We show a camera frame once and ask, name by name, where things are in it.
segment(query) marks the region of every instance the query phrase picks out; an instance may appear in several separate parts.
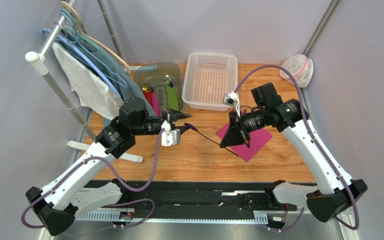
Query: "gray floor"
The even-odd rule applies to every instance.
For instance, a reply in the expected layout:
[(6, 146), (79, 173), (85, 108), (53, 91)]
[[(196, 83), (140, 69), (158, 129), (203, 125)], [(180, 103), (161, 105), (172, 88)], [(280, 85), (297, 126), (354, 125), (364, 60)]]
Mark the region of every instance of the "gray floor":
[[(291, 214), (287, 226), (296, 220)], [(109, 222), (76, 221), (67, 232), (83, 234), (110, 226)], [(198, 224), (198, 223), (143, 223), (127, 229), (108, 229), (85, 237), (59, 235), (57, 240), (342, 240), (336, 221), (319, 222), (312, 215), (305, 214), (291, 231), (282, 233), (268, 231), (266, 227), (246, 224)]]

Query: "wooden tabletop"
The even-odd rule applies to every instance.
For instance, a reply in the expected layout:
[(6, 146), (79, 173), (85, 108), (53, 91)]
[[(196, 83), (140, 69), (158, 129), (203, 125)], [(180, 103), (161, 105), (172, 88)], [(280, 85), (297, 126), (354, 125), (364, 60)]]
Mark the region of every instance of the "wooden tabletop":
[[(178, 64), (183, 77), (186, 64)], [(238, 81), (260, 64), (239, 64)], [(279, 77), (275, 68), (264, 68), (255, 72), (239, 90), (240, 104), (254, 107), (250, 90), (272, 82), (284, 101), (297, 99), (293, 85)], [(185, 113), (193, 117), (179, 121), (196, 126), (201, 133), (220, 142), (216, 132), (229, 121), (229, 111), (210, 111), (186, 107)], [(93, 113), (91, 128), (99, 134), (103, 128), (102, 117)], [(179, 145), (159, 147), (158, 163), (154, 180), (159, 181), (224, 181), (224, 182), (314, 182), (309, 168), (293, 145), (275, 128), (266, 127), (272, 139), (249, 161), (245, 162), (218, 145), (203, 138), (197, 132), (182, 134)], [(115, 160), (113, 166), (125, 180), (147, 180), (151, 174), (157, 136), (136, 136), (136, 145), (127, 151), (143, 156), (142, 163)], [(91, 144), (89, 137), (85, 142)], [(103, 169), (94, 179), (113, 179), (109, 168)]]

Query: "white plastic basket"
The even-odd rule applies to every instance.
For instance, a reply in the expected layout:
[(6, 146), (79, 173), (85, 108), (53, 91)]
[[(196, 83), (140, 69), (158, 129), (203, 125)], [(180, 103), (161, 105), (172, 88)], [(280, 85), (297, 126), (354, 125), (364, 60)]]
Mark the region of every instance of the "white plastic basket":
[(193, 52), (187, 60), (181, 99), (193, 109), (226, 111), (226, 93), (238, 85), (236, 56), (215, 52)]

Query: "robotic arm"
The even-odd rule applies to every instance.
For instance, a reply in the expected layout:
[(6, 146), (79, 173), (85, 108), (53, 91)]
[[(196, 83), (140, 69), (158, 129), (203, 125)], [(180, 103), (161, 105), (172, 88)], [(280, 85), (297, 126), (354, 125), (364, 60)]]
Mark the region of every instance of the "robotic arm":
[[(367, 185), (362, 179), (354, 180), (334, 159), (325, 144), (319, 139), (307, 113), (305, 114), (306, 119), (303, 119), (299, 101), (291, 99), (283, 102), (272, 83), (252, 89), (251, 93), (257, 107), (244, 114), (239, 111), (238, 94), (232, 92), (225, 95), (223, 102), (235, 108), (229, 113), (229, 128), (220, 147), (242, 144), (250, 146), (250, 132), (272, 126), (294, 145), (310, 168), (317, 186), (302, 186), (279, 180), (265, 189), (265, 193), (271, 199), (271, 204), (274, 207), (280, 204), (293, 204), (309, 208), (315, 218), (324, 223), (351, 207), (352, 201), (346, 187), (317, 144), (324, 149), (337, 168), (355, 201), (365, 193), (368, 189)], [(312, 134), (307, 130), (305, 121), (310, 126)]]
[(106, 167), (105, 162), (112, 163), (134, 146), (136, 135), (157, 135), (163, 131), (162, 145), (168, 147), (177, 145), (181, 134), (189, 129), (175, 127), (173, 122), (191, 115), (170, 110), (162, 117), (149, 117), (145, 106), (141, 98), (128, 99), (119, 109), (119, 116), (102, 130), (81, 158), (41, 189), (31, 187), (26, 192), (29, 203), (41, 198), (32, 209), (52, 236), (64, 232), (82, 215), (120, 200), (123, 193), (113, 182), (85, 193), (80, 190)]

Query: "pink object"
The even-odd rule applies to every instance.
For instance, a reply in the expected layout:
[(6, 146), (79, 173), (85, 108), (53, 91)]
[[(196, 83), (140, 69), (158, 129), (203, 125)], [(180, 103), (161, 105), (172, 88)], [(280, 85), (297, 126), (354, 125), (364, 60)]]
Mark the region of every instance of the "pink object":
[[(229, 123), (220, 128), (220, 130), (218, 130), (215, 134), (219, 138), (223, 139), (226, 131), (228, 130), (228, 127)], [(260, 149), (262, 149), (263, 146), (269, 142), (269, 140), (272, 138), (272, 134), (270, 134), (266, 129), (262, 128), (257, 131), (251, 132), (250, 138), (251, 140), (249, 141), (249, 148), (247, 147), (247, 145), (238, 145), (230, 147), (246, 163), (248, 163), (248, 161), (252, 159), (254, 155), (256, 155), (260, 151)]]
[(155, 92), (152, 92), (150, 94), (150, 105), (152, 106), (153, 110), (156, 113), (156, 116), (161, 116), (161, 110), (160, 110), (160, 103), (158, 102), (158, 98), (155, 95)]

